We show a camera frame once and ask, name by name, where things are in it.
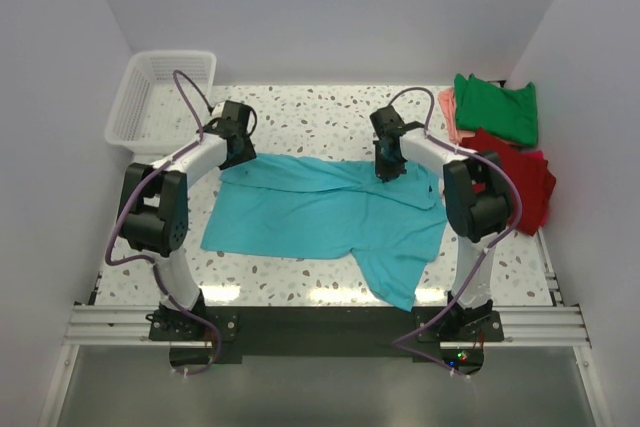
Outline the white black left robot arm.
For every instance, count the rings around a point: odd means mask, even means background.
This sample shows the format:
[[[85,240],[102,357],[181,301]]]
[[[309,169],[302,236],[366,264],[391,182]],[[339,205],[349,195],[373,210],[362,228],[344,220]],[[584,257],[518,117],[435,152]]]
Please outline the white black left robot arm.
[[[201,289],[183,248],[189,231],[189,190],[214,170],[252,161],[254,108],[225,101],[221,115],[198,127],[185,146],[151,164],[132,163],[122,185],[118,214],[105,263],[144,261],[160,291],[160,305],[175,311],[171,325],[185,339],[207,327]]]

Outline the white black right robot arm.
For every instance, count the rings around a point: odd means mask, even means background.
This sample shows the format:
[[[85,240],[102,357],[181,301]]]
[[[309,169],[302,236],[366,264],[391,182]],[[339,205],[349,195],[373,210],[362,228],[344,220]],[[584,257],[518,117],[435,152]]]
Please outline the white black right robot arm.
[[[388,105],[369,116],[377,139],[375,172],[383,181],[407,172],[411,161],[437,174],[444,186],[449,226],[458,237],[457,267],[449,302],[440,316],[448,333],[469,339],[493,310],[490,278],[495,247],[520,207],[515,184],[497,152],[478,153],[435,137],[423,124],[407,123]]]

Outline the turquoise t shirt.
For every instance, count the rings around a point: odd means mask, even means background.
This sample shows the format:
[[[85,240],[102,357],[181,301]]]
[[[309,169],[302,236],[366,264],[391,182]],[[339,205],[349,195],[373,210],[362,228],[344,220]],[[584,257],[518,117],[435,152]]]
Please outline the turquoise t shirt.
[[[384,182],[367,161],[261,154],[220,180],[202,249],[305,260],[352,255],[369,290],[404,311],[447,225],[438,176],[415,162]]]

